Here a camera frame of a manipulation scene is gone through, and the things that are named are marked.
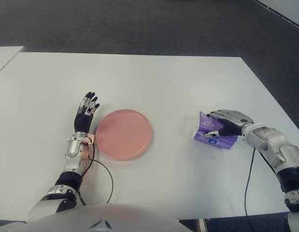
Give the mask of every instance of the black cable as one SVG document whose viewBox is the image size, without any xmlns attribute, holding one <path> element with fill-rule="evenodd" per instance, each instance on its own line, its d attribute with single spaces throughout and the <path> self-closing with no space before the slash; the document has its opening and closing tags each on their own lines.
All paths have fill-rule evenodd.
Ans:
<svg viewBox="0 0 299 232">
<path fill-rule="evenodd" d="M 114 189 L 114 181 L 113 181 L 113 177 L 112 177 L 112 174 L 111 174 L 111 172 L 108 170 L 108 168 L 103 164 L 103 163 L 101 163 L 100 161 L 97 161 L 97 160 L 93 160 L 93 161 L 95 161 L 95 162 L 97 162 L 97 163 L 99 163 L 99 164 L 101 164 L 102 166 L 104 166 L 104 168 L 107 170 L 107 172 L 109 173 L 109 175 L 110 175 L 110 177 L 111 177 L 111 181 L 112 181 L 112 190 L 111 190 L 111 193 L 110 193 L 110 196 L 109 196 L 109 198 L 107 199 L 107 204 L 110 202 L 110 199 L 111 199 L 111 197 L 112 197 L 112 195 L 113 195 L 113 189 Z"/>
<path fill-rule="evenodd" d="M 88 168 L 85 170 L 83 176 L 84 176 L 85 173 L 88 171 L 88 169 L 90 168 L 91 164 L 92 164 L 94 161 L 97 162 L 97 163 L 99 163 L 99 164 L 101 164 L 102 166 L 104 166 L 104 168 L 105 168 L 105 169 L 107 170 L 107 172 L 109 173 L 109 175 L 110 175 L 110 177 L 111 177 L 111 181 L 112 181 L 112 190 L 111 190 L 110 196 L 109 196 L 109 198 L 107 199 L 107 202 L 106 202 L 106 203 L 108 204 L 108 203 L 110 202 L 110 199 L 111 199 L 112 195 L 113 195 L 113 189 L 114 189 L 113 176 L 112 176 L 111 172 L 109 171 L 109 169 L 108 169 L 103 163 L 101 163 L 100 161 L 95 160 L 94 157 L 95 157 L 95 144 L 93 144 L 93 153 L 92 153 L 92 159 L 91 159 L 91 162 L 90 162 Z M 82 198 L 82 195 L 81 195 L 80 191 L 78 191 L 77 194 L 78 194 L 78 197 L 79 197 L 80 201 L 82 202 L 82 204 L 83 204 L 83 205 L 86 205 L 84 199 Z"/>
<path fill-rule="evenodd" d="M 248 174 L 248 179 L 247 179 L 246 188 L 245 188 L 245 194 L 244 194 L 244 209 L 245 209 L 246 220 L 247 220 L 247 223 L 249 224 L 252 232 L 254 232 L 254 230 L 252 228 L 252 225 L 251 225 L 250 221 L 248 220 L 247 211 L 246 211 L 246 193 L 247 193 L 248 184 L 249 184 L 250 178 L 251 178 L 251 172 L 252 172 L 252 166 L 253 166 L 255 151 L 256 151 L 256 148 L 254 148 L 254 150 L 253 150 L 252 162 L 251 162 L 251 166 L 250 166 L 250 172 Z"/>
<path fill-rule="evenodd" d="M 87 172 L 87 171 L 89 170 L 89 168 L 91 167 L 94 158 L 95 158 L 95 144 L 92 143 L 92 158 L 91 158 L 91 162 L 90 162 L 89 166 L 87 167 L 87 169 L 84 171 L 82 177 L 85 176 L 86 172 Z"/>
<path fill-rule="evenodd" d="M 264 161 L 267 163 L 267 165 L 271 168 L 271 170 L 274 172 L 274 174 L 275 174 L 275 170 L 274 170 L 274 168 L 269 164 L 269 162 L 267 161 L 267 159 L 264 157 L 264 155 L 261 153 L 261 152 L 259 152 L 259 154 L 261 155 L 261 157 L 264 159 Z"/>
<path fill-rule="evenodd" d="M 83 200 L 83 198 L 82 198 L 82 196 L 81 196 L 80 191 L 78 191 L 77 194 L 78 194 L 78 197 L 79 197 L 80 201 L 82 202 L 82 204 L 83 204 L 83 205 L 86 205 L 85 201 Z"/>
</svg>

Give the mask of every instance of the robotic hand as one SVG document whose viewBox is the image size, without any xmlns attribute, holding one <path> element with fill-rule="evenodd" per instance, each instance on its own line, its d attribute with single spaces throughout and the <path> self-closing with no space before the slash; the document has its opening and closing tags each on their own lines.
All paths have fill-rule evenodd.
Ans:
<svg viewBox="0 0 299 232">
<path fill-rule="evenodd" d="M 90 164 L 94 135 L 89 134 L 95 110 L 99 107 L 95 93 L 89 92 L 81 101 L 74 121 L 75 132 L 68 140 L 66 164 L 60 177 L 47 194 L 33 207 L 27 222 L 71 209 L 76 206 L 76 194 Z"/>
<path fill-rule="evenodd" d="M 274 128 L 254 123 L 247 115 L 234 110 L 218 110 L 208 114 L 224 123 L 224 127 L 204 134 L 204 137 L 241 135 L 255 147 L 280 181 L 284 202 L 293 213 L 284 223 L 287 231 L 299 231 L 299 147 L 290 143 Z"/>
</svg>

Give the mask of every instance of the tissue pack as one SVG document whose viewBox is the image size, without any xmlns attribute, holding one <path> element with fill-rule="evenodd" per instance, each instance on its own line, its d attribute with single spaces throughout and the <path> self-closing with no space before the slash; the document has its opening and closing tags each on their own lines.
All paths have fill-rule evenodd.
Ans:
<svg viewBox="0 0 299 232">
<path fill-rule="evenodd" d="M 214 118 L 207 117 L 206 114 L 200 112 L 200 115 L 197 117 L 194 126 L 194 139 L 216 147 L 230 149 L 237 141 L 237 136 L 219 136 L 212 138 L 203 137 L 204 133 L 209 131 L 216 131 L 222 127 L 224 127 L 224 124 L 222 122 Z"/>
</svg>

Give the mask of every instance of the gray carpet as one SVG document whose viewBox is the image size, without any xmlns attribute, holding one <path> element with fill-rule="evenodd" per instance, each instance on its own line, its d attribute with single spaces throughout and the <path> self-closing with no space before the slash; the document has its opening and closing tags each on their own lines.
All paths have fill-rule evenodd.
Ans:
<svg viewBox="0 0 299 232">
<path fill-rule="evenodd" d="M 299 128 L 299 29 L 253 0 L 0 0 L 0 46 L 9 45 L 239 56 Z"/>
</svg>

